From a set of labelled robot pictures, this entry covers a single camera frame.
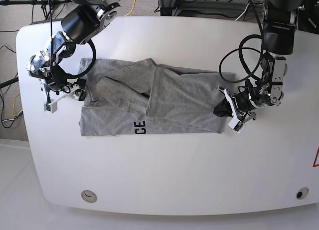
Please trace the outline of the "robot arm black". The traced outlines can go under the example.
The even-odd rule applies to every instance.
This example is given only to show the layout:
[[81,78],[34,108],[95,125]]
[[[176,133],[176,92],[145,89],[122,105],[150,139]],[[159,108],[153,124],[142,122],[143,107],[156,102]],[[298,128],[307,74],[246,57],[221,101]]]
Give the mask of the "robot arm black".
[[[253,110],[265,105],[280,105],[283,99],[283,77],[287,72],[286,56],[293,53],[295,31],[298,20],[298,8],[303,0],[265,0],[264,17],[257,21],[260,34],[246,36],[239,44],[240,62],[247,73],[242,78],[243,91],[230,94],[214,109],[218,117],[233,117],[239,114],[244,120]],[[257,67],[263,69],[262,76],[255,76],[243,57],[244,44],[251,39],[261,40],[260,57]]]
[[[31,57],[27,71],[31,77],[44,83],[43,91],[72,94],[76,100],[83,101],[86,96],[86,75],[96,61],[96,48],[92,37],[101,32],[117,15],[120,0],[71,0],[78,6],[62,21],[62,31],[51,34],[49,43],[38,54]],[[65,72],[59,63],[73,55],[78,44],[89,44],[92,60],[79,74]]]

